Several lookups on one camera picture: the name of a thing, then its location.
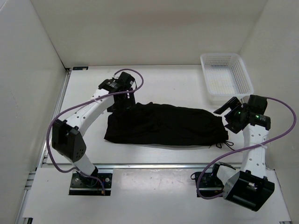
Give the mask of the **black trousers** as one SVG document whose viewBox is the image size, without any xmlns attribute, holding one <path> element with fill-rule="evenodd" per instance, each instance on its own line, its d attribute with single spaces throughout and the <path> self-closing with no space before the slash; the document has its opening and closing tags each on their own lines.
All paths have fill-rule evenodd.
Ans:
<svg viewBox="0 0 299 224">
<path fill-rule="evenodd" d="M 104 139 L 116 144 L 212 146 L 230 149 L 222 117 L 204 109 L 136 103 L 108 116 Z"/>
</svg>

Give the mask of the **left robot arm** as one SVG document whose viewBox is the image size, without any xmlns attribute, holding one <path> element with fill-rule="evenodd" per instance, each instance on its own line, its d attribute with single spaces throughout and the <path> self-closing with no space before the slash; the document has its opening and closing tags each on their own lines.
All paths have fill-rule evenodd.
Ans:
<svg viewBox="0 0 299 224">
<path fill-rule="evenodd" d="M 99 84 L 89 101 L 73 106 L 59 113 L 51 122 L 47 131 L 47 150 L 54 161 L 51 149 L 56 150 L 78 172 L 82 182 L 92 187 L 102 181 L 98 178 L 98 169 L 86 155 L 86 143 L 83 139 L 87 129 L 104 112 L 113 112 L 135 104 L 134 92 L 139 87 L 128 69 L 121 69 L 111 79 Z"/>
</svg>

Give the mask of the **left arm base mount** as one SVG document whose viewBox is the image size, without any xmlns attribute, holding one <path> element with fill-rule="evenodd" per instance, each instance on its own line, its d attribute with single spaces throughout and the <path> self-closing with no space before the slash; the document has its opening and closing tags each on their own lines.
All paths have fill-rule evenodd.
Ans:
<svg viewBox="0 0 299 224">
<path fill-rule="evenodd" d="M 71 196 L 110 196 L 113 180 L 113 173 L 98 173 L 98 179 L 103 183 L 104 188 L 99 181 L 93 178 L 87 178 L 74 172 L 71 177 L 69 195 Z"/>
</svg>

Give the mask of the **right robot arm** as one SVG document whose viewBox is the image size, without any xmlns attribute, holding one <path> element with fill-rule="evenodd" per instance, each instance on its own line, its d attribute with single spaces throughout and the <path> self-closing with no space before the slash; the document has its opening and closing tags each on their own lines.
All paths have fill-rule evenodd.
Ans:
<svg viewBox="0 0 299 224">
<path fill-rule="evenodd" d="M 247 103 L 243 104 L 237 97 L 233 97 L 215 111 L 216 114 L 222 114 L 230 109 L 225 115 L 225 127 L 233 133 L 243 133 L 244 147 L 256 147 L 243 151 L 240 169 L 222 162 L 214 164 L 210 182 L 217 187 L 223 185 L 222 196 L 225 200 L 252 211 L 258 211 L 275 189 L 275 184 L 267 178 L 267 147 L 262 145 L 271 128 L 270 117 L 264 115 L 267 105 L 266 98 L 250 95 Z"/>
</svg>

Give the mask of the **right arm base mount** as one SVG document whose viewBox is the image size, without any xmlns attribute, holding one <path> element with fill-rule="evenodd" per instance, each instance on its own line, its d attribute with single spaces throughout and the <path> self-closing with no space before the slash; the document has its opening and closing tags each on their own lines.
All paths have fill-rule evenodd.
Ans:
<svg viewBox="0 0 299 224">
<path fill-rule="evenodd" d="M 229 164 L 223 162 L 215 163 L 212 171 L 204 173 L 200 180 L 199 190 L 202 196 L 213 197 L 223 192 L 223 182 L 217 177 L 219 168 L 228 168 L 229 171 L 236 171 L 236 168 Z"/>
</svg>

